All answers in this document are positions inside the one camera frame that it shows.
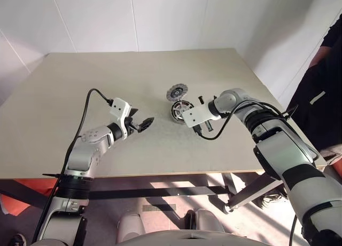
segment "orange object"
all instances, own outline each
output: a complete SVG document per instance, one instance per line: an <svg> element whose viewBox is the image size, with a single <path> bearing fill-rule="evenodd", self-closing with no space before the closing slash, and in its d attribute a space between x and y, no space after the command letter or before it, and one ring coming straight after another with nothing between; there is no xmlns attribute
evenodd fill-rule
<svg viewBox="0 0 342 246"><path fill-rule="evenodd" d="M342 158L335 162L332 166L339 174L339 176L342 178Z"/></svg>
<svg viewBox="0 0 342 246"><path fill-rule="evenodd" d="M56 178L39 178L39 179L15 179L15 181L33 189L37 192L50 195L53 186L56 183ZM22 213L27 207L30 205L16 199L10 198L6 195L1 195L1 201L3 207L7 210L9 214L14 216L19 215Z"/></svg>

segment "white table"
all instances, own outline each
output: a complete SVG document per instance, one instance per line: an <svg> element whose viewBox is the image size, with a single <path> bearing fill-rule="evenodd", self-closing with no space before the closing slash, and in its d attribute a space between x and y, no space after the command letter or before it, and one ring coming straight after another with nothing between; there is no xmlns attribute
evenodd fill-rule
<svg viewBox="0 0 342 246"><path fill-rule="evenodd" d="M208 100L223 90L242 88L281 109L234 49L53 53L0 108L0 177L58 173L90 88L139 108L136 122L155 117L146 131L118 142L104 156L99 177L262 170L250 133L235 117L215 141L202 140L192 129L172 121L166 91L177 83L188 86L184 99L194 105L200 95ZM94 93L83 131L109 121L109 106ZM212 122L212 135L222 122ZM324 160L316 163L324 165Z"/></svg>

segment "person's arm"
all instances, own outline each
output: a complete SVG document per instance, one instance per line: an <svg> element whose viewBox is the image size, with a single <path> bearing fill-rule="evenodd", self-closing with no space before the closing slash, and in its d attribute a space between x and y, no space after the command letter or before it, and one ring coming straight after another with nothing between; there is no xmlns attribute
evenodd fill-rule
<svg viewBox="0 0 342 246"><path fill-rule="evenodd" d="M311 60L309 68L317 65L323 58L325 58L330 52L331 47L335 44L338 37L341 35L342 30L342 14L336 23L330 27L327 35L324 37L321 47L317 51L314 58Z"/></svg>

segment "small gear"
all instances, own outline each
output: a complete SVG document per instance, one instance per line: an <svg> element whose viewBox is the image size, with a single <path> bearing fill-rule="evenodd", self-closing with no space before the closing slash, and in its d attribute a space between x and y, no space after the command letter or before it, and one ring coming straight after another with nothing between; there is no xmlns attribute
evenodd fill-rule
<svg viewBox="0 0 342 246"><path fill-rule="evenodd" d="M176 102L181 100L183 96L186 95L188 91L188 86L183 83L173 85L171 89L166 92L167 100L171 102Z"/></svg>
<svg viewBox="0 0 342 246"><path fill-rule="evenodd" d="M176 122L184 123L184 119L183 119L183 115L182 114L183 114L184 111L187 111L187 110L189 110L191 108L193 108L193 104L188 102L188 101L180 100L180 101L175 102L172 105L172 108L171 108L172 118Z"/></svg>

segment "metal table frame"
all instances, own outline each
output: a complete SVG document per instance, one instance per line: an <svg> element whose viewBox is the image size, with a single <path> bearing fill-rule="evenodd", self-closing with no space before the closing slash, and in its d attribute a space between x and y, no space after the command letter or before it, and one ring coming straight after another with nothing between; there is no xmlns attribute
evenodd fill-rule
<svg viewBox="0 0 342 246"><path fill-rule="evenodd" d="M228 203L220 204L223 212L234 210L242 205L253 201L257 197L281 185L281 180L275 180L266 173L256 178L240 192L236 191L230 173L222 173L224 186L195 186L195 187L171 187L171 188L148 188L113 191L91 191L89 200L123 199L137 197L165 197L165 196L191 196L191 195L219 195L228 194ZM21 202L28 203L43 209L47 197L25 185L12 180L0 179L0 193L12 197Z"/></svg>

